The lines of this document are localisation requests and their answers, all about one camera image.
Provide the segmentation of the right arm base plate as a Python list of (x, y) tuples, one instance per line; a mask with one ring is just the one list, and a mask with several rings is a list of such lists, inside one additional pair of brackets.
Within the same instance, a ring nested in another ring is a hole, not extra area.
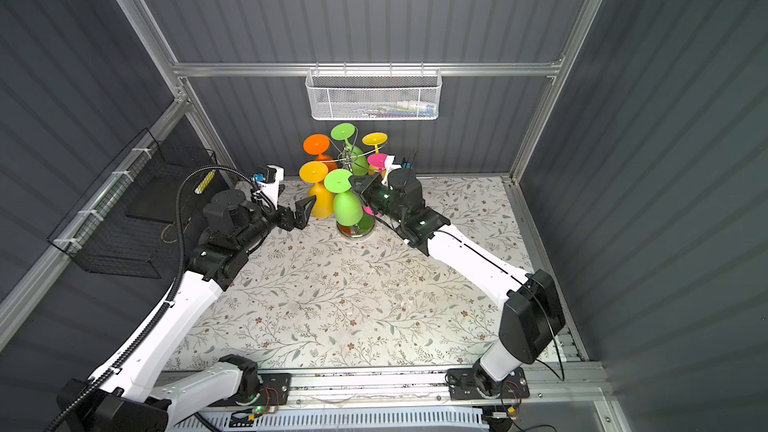
[(445, 374), (445, 383), (452, 400), (513, 399), (530, 397), (525, 372), (514, 369), (505, 379), (495, 381), (479, 366), (452, 368)]

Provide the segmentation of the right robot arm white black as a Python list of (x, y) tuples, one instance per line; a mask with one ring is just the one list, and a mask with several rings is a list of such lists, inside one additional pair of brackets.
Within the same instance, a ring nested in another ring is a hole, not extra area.
[(500, 311), (497, 340), (476, 361), (475, 383), (491, 396), (523, 364), (533, 364), (566, 325), (555, 280), (543, 270), (528, 273), (463, 234), (429, 207), (411, 170), (353, 176), (352, 191), (374, 218), (394, 221), (410, 247), (451, 267), (484, 292)]

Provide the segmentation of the chrome wine glass rack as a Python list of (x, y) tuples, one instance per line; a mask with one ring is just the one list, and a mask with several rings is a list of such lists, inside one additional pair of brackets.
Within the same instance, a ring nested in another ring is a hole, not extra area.
[[(357, 197), (358, 197), (358, 199), (359, 199), (359, 201), (360, 201), (360, 203), (362, 205), (362, 208), (363, 208), (363, 203), (361, 202), (361, 198), (359, 197), (359, 194), (353, 190), (353, 184), (352, 184), (352, 179), (353, 178), (360, 178), (360, 177), (365, 177), (365, 176), (354, 176), (353, 175), (353, 177), (351, 178), (351, 185), (352, 185), (352, 191), (357, 195)], [(343, 236), (345, 236), (347, 238), (350, 238), (350, 239), (361, 239), (361, 238), (369, 235), (373, 231), (373, 229), (375, 228), (375, 224), (376, 224), (376, 221), (374, 219), (374, 216), (368, 215), (365, 212), (364, 212), (364, 215), (363, 215), (362, 219), (356, 225), (353, 225), (353, 226), (350, 226), (350, 227), (342, 226), (342, 225), (340, 225), (336, 221), (336, 227), (337, 227), (338, 231)]]

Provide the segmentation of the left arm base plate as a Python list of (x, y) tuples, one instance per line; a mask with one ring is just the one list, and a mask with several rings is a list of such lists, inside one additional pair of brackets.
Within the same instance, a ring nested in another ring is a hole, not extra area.
[(292, 375), (289, 373), (261, 373), (260, 389), (245, 396), (234, 396), (210, 404), (210, 407), (280, 407), (287, 404)]

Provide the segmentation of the pink wine glass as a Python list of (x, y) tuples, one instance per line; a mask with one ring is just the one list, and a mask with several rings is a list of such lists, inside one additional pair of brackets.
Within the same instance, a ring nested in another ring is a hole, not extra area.
[[(369, 164), (369, 174), (370, 175), (374, 173), (378, 174), (382, 179), (383, 185), (387, 184), (387, 174), (388, 174), (387, 159), (388, 158), (389, 156), (387, 154), (377, 152), (370, 155), (367, 159)], [(375, 216), (375, 217), (382, 217), (383, 214), (380, 212), (374, 211), (369, 204), (369, 199), (372, 197), (373, 190), (374, 190), (374, 185), (370, 184), (369, 187), (364, 192), (364, 196), (361, 197), (361, 202), (363, 203), (363, 210), (368, 215)]]

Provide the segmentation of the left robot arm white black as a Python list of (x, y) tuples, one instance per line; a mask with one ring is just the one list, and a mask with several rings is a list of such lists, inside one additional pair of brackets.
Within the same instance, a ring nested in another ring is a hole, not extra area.
[(278, 205), (279, 188), (267, 185), (254, 200), (237, 189), (217, 193), (204, 207), (198, 246), (182, 253), (167, 294), (113, 356), (85, 381), (59, 392), (55, 431), (165, 431), (219, 400), (265, 409), (276, 395), (263, 384), (258, 364), (229, 354), (202, 372), (167, 386), (155, 385), (165, 363), (200, 316), (232, 284), (251, 253), (275, 228), (307, 226), (315, 198)]

